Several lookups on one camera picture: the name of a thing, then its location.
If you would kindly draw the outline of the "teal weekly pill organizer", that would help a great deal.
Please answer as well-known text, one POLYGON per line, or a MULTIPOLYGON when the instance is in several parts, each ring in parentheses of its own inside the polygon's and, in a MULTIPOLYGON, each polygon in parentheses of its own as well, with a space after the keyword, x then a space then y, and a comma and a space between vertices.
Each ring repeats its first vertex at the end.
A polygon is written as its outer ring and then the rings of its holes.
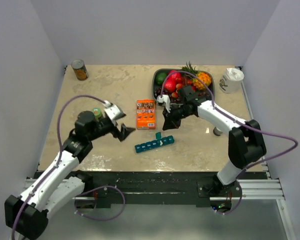
POLYGON ((168 136, 163 136, 161 132, 157 132, 155 134, 155 139, 148 141, 148 142, 144 142, 141 144, 137 144, 134 146, 135 152, 137 154, 142 153, 142 152, 146 152, 146 151, 150 151, 153 149, 157 149, 157 148, 161 148, 167 145, 171 145, 175 142, 175 139, 172 135, 168 135, 168 136))

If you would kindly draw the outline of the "green black pill bottle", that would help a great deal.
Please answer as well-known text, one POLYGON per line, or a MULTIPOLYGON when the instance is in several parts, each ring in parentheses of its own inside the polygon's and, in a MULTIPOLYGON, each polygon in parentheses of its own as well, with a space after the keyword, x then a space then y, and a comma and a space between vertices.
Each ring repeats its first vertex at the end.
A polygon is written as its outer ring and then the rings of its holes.
POLYGON ((94 115, 94 118, 96 121, 99 121, 100 118, 103 117, 103 112, 100 108, 96 107, 96 108, 93 108, 92 109, 92 112, 93 112, 93 115, 94 115))

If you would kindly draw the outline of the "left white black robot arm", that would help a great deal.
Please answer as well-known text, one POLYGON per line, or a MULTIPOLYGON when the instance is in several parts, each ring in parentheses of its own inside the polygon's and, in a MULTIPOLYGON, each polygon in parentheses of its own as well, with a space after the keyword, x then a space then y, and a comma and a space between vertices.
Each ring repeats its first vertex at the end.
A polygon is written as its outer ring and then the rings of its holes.
POLYGON ((99 119, 92 111, 81 112, 49 167, 19 196, 6 199, 5 223, 12 229, 12 237, 19 233, 29 240, 38 239, 52 216, 67 202, 76 195, 89 196, 93 192, 92 178, 83 173, 67 182, 64 179, 89 154, 94 140, 112 134, 123 141, 135 130, 124 124, 118 128, 117 120, 125 117, 125 113, 113 103, 106 102, 104 106, 104 115, 99 119))

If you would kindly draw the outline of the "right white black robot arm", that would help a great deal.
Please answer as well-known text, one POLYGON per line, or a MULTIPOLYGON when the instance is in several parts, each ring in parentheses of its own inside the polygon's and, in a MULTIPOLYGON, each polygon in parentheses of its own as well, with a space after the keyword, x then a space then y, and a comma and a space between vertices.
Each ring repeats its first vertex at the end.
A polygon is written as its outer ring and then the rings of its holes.
POLYGON ((166 94, 156 99, 158 105, 164 106, 164 131, 178 129, 182 119, 194 115, 210 122, 228 137, 227 164, 213 176, 211 182, 203 186, 208 196, 223 197, 231 190, 242 170, 266 154, 260 125, 255 120, 246 121, 224 111, 213 102, 210 95, 200 95, 189 85, 179 89, 178 95, 181 104, 177 107, 171 106, 170 97, 166 94))

